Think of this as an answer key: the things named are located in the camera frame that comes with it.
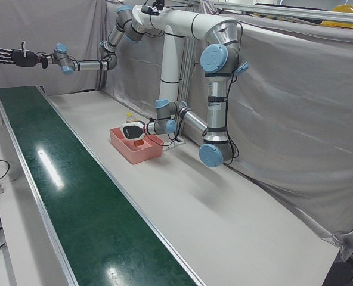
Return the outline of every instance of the bottle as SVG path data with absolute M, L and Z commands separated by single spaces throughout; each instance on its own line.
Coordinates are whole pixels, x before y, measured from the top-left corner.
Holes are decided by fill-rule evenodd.
M 131 114 L 131 112 L 128 112 L 127 114 L 126 114 L 126 116 L 127 116 L 127 118 L 126 118 L 126 122 L 128 123 L 128 122 L 134 122 L 134 121 L 137 121 L 137 118 L 135 118 L 132 114 Z M 134 142 L 134 146 L 136 146 L 136 147 L 138 147 L 138 146 L 141 146 L 141 145 L 143 145 L 143 140 L 141 139 L 141 140 L 135 140 Z

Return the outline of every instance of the white table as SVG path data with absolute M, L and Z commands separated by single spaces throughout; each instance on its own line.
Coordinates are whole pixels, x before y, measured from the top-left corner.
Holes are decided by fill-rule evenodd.
M 190 141 L 131 165 L 109 137 L 128 108 L 103 92 L 50 100 L 206 285 L 322 285 L 338 249 L 258 186 L 204 166 Z

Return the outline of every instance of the white robotic arm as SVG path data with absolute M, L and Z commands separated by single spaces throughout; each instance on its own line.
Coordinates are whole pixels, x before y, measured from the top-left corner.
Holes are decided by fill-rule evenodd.
M 0 49 L 0 63 L 33 67 L 38 63 L 46 68 L 58 64 L 64 74 L 81 70 L 111 70 L 117 65 L 116 48 L 123 37 L 139 42 L 148 29 L 165 32 L 163 46 L 160 95 L 156 101 L 157 120 L 148 124 L 126 123 L 122 126 L 127 139 L 138 140 L 146 134 L 170 134 L 177 131 L 171 116 L 179 115 L 186 123 L 202 132 L 204 144 L 199 156 L 209 167 L 216 167 L 234 158 L 233 143 L 227 131 L 228 83 L 244 72 L 247 62 L 240 58 L 235 19 L 188 11 L 163 9 L 157 0 L 152 8 L 145 5 L 123 5 L 117 9 L 117 22 L 107 39 L 100 43 L 100 60 L 78 61 L 67 55 L 67 48 L 57 44 L 52 54 L 35 54 L 21 49 Z M 185 102 L 177 101 L 179 74 L 185 37 L 205 40 L 209 45 L 202 52 L 200 64 L 208 81 L 207 123 L 189 109 Z
M 209 167 L 220 166 L 234 157 L 234 147 L 227 131 L 227 85 L 234 76 L 248 68 L 247 62 L 242 63 L 239 55 L 236 26 L 235 19 L 228 17 L 167 8 L 154 15 L 152 8 L 137 5 L 133 8 L 130 28 L 135 32 L 125 34 L 133 41 L 140 41 L 147 29 L 165 31 L 160 99 L 156 101 L 157 121 L 144 125 L 143 132 L 175 133 L 177 124 L 171 116 L 178 114 L 202 132 L 205 143 L 200 147 L 199 157 Z M 207 123 L 196 116 L 185 102 L 177 101 L 184 37 L 205 40 L 209 44 L 200 58 L 208 81 Z M 123 125 L 122 130 L 130 133 L 131 124 Z
M 50 64 L 58 64 L 64 74 L 84 70 L 104 70 L 108 71 L 116 67 L 117 56 L 116 47 L 128 30 L 132 21 L 132 7 L 123 5 L 117 9 L 117 22 L 108 38 L 100 43 L 100 60 L 76 60 L 67 54 L 67 47 L 58 43 L 52 54 L 34 53 L 26 50 L 25 41 L 21 43 L 21 49 L 0 48 L 0 64 L 14 64 L 19 67 L 34 67 L 41 63 L 43 69 Z

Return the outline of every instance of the pink tray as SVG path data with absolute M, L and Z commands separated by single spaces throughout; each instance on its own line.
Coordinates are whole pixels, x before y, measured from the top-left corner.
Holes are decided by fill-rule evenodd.
M 144 143 L 137 147 L 134 146 L 133 141 L 123 136 L 120 128 L 113 128 L 110 129 L 110 140 L 112 145 L 132 164 L 138 164 L 162 154 L 163 141 L 155 135 L 145 136 Z

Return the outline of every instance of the conveyor belt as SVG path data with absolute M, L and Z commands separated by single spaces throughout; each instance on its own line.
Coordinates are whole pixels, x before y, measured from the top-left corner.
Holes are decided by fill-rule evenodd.
M 75 284 L 195 285 L 36 87 L 0 102 Z

